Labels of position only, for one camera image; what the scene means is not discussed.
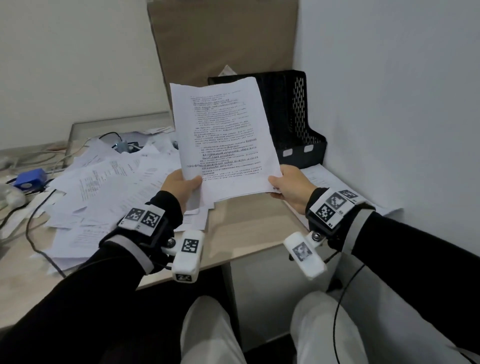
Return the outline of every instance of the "brown cardboard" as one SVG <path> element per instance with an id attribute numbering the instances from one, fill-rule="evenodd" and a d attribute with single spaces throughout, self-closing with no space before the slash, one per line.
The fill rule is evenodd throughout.
<path id="1" fill-rule="evenodd" d="M 236 73 L 292 68 L 298 0 L 163 0 L 148 4 L 170 100 L 170 83 L 206 86 L 228 64 Z"/>

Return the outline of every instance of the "person's left hand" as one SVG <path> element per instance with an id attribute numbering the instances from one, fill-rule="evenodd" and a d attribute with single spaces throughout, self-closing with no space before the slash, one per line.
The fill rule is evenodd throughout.
<path id="1" fill-rule="evenodd" d="M 202 177 L 196 176 L 192 180 L 185 180 L 181 170 L 170 173 L 163 182 L 161 191 L 170 192 L 180 203 L 182 213 L 187 209 L 187 201 L 192 192 L 202 184 Z"/>

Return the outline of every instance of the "person's right hand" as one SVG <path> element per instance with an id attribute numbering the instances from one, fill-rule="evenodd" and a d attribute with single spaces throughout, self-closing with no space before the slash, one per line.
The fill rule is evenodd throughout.
<path id="1" fill-rule="evenodd" d="M 283 177 L 270 176 L 268 181 L 281 193 L 270 195 L 287 201 L 299 214 L 305 215 L 308 200 L 317 187 L 297 167 L 282 164 L 280 170 Z"/>

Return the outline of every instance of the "metal screw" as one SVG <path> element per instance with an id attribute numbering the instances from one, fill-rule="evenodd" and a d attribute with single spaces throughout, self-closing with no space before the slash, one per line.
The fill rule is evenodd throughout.
<path id="1" fill-rule="evenodd" d="M 317 233 L 317 232 L 314 232 L 312 234 L 312 240 L 314 242 L 319 242 L 322 238 L 323 238 L 323 236 L 321 234 Z"/>
<path id="2" fill-rule="evenodd" d="M 173 248 L 177 242 L 174 238 L 170 238 L 167 240 L 167 248 Z"/>

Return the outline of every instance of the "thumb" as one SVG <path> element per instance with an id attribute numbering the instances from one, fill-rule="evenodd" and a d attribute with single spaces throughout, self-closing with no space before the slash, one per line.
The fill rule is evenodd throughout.
<path id="1" fill-rule="evenodd" d="M 280 188 L 282 177 L 268 176 L 268 181 L 275 188 Z"/>
<path id="2" fill-rule="evenodd" d="M 192 190 L 195 190 L 196 188 L 198 188 L 201 184 L 202 184 L 202 177 L 201 176 L 196 176 L 195 178 L 192 178 L 191 180 L 189 180 L 189 185 L 190 185 L 190 188 Z"/>

